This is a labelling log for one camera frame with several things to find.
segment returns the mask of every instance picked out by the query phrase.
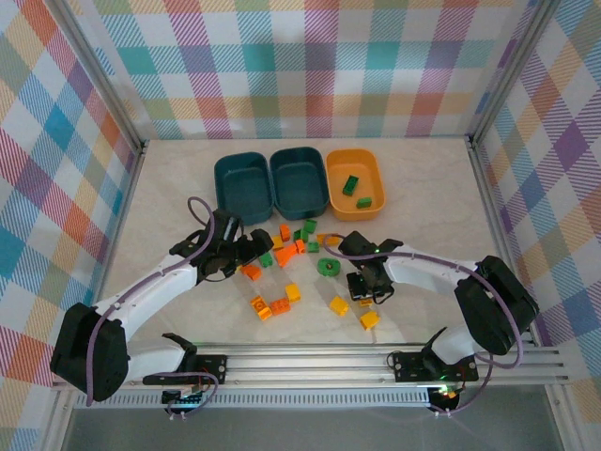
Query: plastic building block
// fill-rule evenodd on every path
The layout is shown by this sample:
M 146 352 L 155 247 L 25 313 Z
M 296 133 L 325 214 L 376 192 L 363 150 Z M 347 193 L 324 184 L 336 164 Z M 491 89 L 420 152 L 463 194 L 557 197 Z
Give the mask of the plastic building block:
M 307 252 L 307 249 L 304 246 L 303 240 L 296 240 L 296 241 L 294 241 L 294 243 L 297 246 L 297 254 L 304 254 L 305 252 Z
M 280 224 L 280 237 L 282 238 L 282 241 L 290 240 L 290 227 L 286 224 Z
M 262 297 L 257 296 L 256 298 L 253 298 L 251 300 L 251 305 L 262 321 L 271 316 L 271 309 L 267 306 L 265 301 L 263 301 Z
M 273 258 L 271 258 L 271 254 L 267 252 L 259 257 L 259 262 L 263 268 L 267 268 L 273 264 Z
M 290 303 L 297 303 L 301 300 L 301 292 L 296 284 L 290 284 L 285 286 L 285 295 Z
M 282 241 L 282 239 L 280 238 L 279 235 L 276 235 L 275 237 L 271 237 L 271 240 L 273 241 L 273 250 L 274 251 L 279 251 L 280 249 L 282 249 L 284 247 L 284 242 Z
M 358 209 L 368 209 L 372 206 L 372 198 L 371 197 L 362 197 L 357 201 Z
M 374 312 L 373 310 L 371 312 L 367 312 L 365 315 L 359 318 L 359 322 L 366 331 L 369 331 L 372 327 L 379 323 L 378 313 Z
M 317 221 L 315 219 L 307 219 L 304 222 L 303 230 L 306 230 L 307 233 L 313 233 L 316 231 Z
M 320 258 L 317 262 L 317 271 L 321 275 L 334 277 L 340 272 L 340 262 L 334 258 Z
M 317 234 L 317 242 L 319 243 L 320 246 L 323 246 L 323 239 L 326 238 L 327 235 L 330 235 L 329 233 L 318 233 Z M 340 239 L 338 237 L 329 237 L 328 240 L 326 241 L 326 244 L 328 244 L 329 246 L 334 246 L 335 244 L 338 244 L 338 242 L 340 241 Z
M 294 242 L 286 246 L 284 249 L 275 251 L 275 259 L 277 260 L 278 265 L 280 265 L 280 268 L 283 268 L 285 265 L 287 265 L 288 261 L 290 261 L 290 258 L 295 256 L 298 252 L 299 250 Z
M 277 301 L 270 303 L 270 309 L 274 316 L 282 315 L 283 313 L 290 311 L 290 302 L 287 298 L 278 299 Z
M 334 299 L 331 300 L 330 309 L 338 316 L 343 317 L 347 314 L 348 311 L 348 303 L 340 296 L 335 296 Z
M 242 273 L 255 281 L 261 276 L 261 269 L 255 265 L 246 265 L 242 267 Z
M 358 177 L 348 176 L 347 183 L 345 183 L 345 187 L 342 189 L 342 194 L 353 195 L 353 193 L 355 192 L 355 188 L 357 188 L 358 181 L 359 181 Z

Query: purple cable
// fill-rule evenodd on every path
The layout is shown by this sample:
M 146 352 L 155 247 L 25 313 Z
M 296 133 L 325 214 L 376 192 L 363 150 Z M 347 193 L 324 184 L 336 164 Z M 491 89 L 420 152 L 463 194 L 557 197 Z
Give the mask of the purple cable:
M 213 389 L 210 392 L 210 395 L 203 401 L 201 402 L 198 406 L 194 407 L 191 411 L 186 412 L 185 415 L 186 416 L 192 416 L 196 413 L 198 413 L 198 411 L 200 411 L 203 407 L 205 407 L 205 405 L 209 404 L 209 402 L 213 399 L 213 397 L 215 396 L 215 394 L 217 393 L 217 388 L 219 387 L 219 380 L 212 374 L 210 373 L 205 373 L 205 372 L 189 372 L 189 373 L 157 373 L 157 374 L 153 374 L 153 376 L 160 376 L 163 378 L 174 378 L 174 377 L 193 377 L 193 376 L 198 376 L 199 378 L 201 377 L 205 377 L 205 378 L 209 378 L 213 381 Z M 175 401 L 171 401 L 169 404 L 167 404 L 167 413 L 169 413 L 170 415 L 175 415 L 172 411 L 171 411 L 171 406 L 173 406 Z
M 110 317 L 111 314 L 116 310 L 115 305 L 123 304 L 125 301 L 127 301 L 127 299 L 133 293 L 135 293 L 138 289 L 140 289 L 141 287 L 146 285 L 148 282 L 150 282 L 158 277 L 163 277 L 164 275 L 168 274 L 169 272 L 174 271 L 174 270 L 181 268 L 182 266 L 188 264 L 190 262 L 190 260 L 197 257 L 205 249 L 207 249 L 208 245 L 210 244 L 210 241 L 213 239 L 213 235 L 215 233 L 215 221 L 214 221 L 214 217 L 213 217 L 213 211 L 210 209 L 210 206 L 208 205 L 208 203 L 205 202 L 200 197 L 192 196 L 192 197 L 188 198 L 188 209 L 192 213 L 193 217 L 199 223 L 201 223 L 203 226 L 205 225 L 205 223 L 203 223 L 198 218 L 196 213 L 194 213 L 194 211 L 193 211 L 193 208 L 192 208 L 193 200 L 203 204 L 203 207 L 205 207 L 208 211 L 208 224 L 209 224 L 208 236 L 207 236 L 207 239 L 205 240 L 205 242 L 200 246 L 200 249 L 198 249 L 196 252 L 191 254 L 189 257 L 186 257 L 183 260 L 179 261 L 175 265 L 171 265 L 168 268 L 165 268 L 164 270 L 162 270 L 162 272 L 154 272 L 151 275 L 149 275 L 148 277 L 146 277 L 145 279 L 142 279 L 137 284 L 133 285 L 130 289 L 128 289 L 125 293 L 123 293 L 123 295 L 119 299 L 117 299 L 114 304 L 112 304 L 109 308 L 106 309 L 106 312 L 104 312 L 104 314 L 100 317 L 100 319 L 94 326 L 94 329 L 92 330 L 92 334 L 90 335 L 90 339 L 89 339 L 89 342 L 87 345 L 87 353 L 85 355 L 85 389 L 86 389 L 85 391 L 87 393 L 87 399 L 85 400 L 85 405 L 87 407 L 90 407 L 92 405 L 92 402 L 94 402 L 94 371 L 93 371 L 94 358 L 93 357 L 94 357 L 94 347 L 96 346 L 96 339 L 98 338 L 98 332 L 99 332 L 102 324 L 104 324 L 104 321 L 106 321 L 106 319 L 108 317 Z
M 502 364 L 499 362 L 495 362 L 494 360 L 492 360 L 492 358 L 486 359 L 478 354 L 475 354 L 476 358 L 486 364 L 490 364 L 490 365 L 497 366 L 499 368 L 504 368 L 504 369 L 513 369 L 522 363 L 522 360 L 524 358 L 524 346 L 522 343 L 521 334 L 519 332 L 519 329 L 517 328 L 516 320 L 514 319 L 511 312 L 509 311 L 509 307 L 507 307 L 507 304 L 502 299 L 499 292 L 496 289 L 494 289 L 494 287 L 492 285 L 490 285 L 488 283 L 488 281 L 486 279 L 484 279 L 484 277 L 482 275 L 480 275 L 479 273 L 474 272 L 471 269 L 466 268 L 465 266 L 461 266 L 456 263 L 453 263 L 452 261 L 447 261 L 442 258 L 437 258 L 437 257 L 432 257 L 432 256 L 425 256 L 424 254 L 415 254 L 412 252 L 380 252 L 379 254 L 370 254 L 370 255 L 366 255 L 366 256 L 345 256 L 344 254 L 335 252 L 330 248 L 330 246 L 326 243 L 326 240 L 329 237 L 336 237 L 336 238 L 341 238 L 341 239 L 344 239 L 345 237 L 342 235 L 339 235 L 337 233 L 331 233 L 330 235 L 326 235 L 324 237 L 323 248 L 326 250 L 326 252 L 329 252 L 330 254 L 332 254 L 335 257 L 344 258 L 346 260 L 368 260 L 370 258 L 377 258 L 377 257 L 417 258 L 419 260 L 431 261 L 432 263 L 436 263 L 438 265 L 441 265 L 441 266 L 444 266 L 447 268 L 451 268 L 453 270 L 461 271 L 465 274 L 472 276 L 474 279 L 476 279 L 478 282 L 480 282 L 480 284 L 483 285 L 490 292 L 490 294 L 493 295 L 493 297 L 495 298 L 497 303 L 499 303 L 499 306 L 501 307 L 502 312 L 505 314 L 505 317 L 507 317 L 507 321 L 509 322 L 511 331 L 514 334 L 514 337 L 516 338 L 516 344 L 517 344 L 517 357 L 516 357 L 516 360 L 514 362 L 512 362 L 511 364 Z

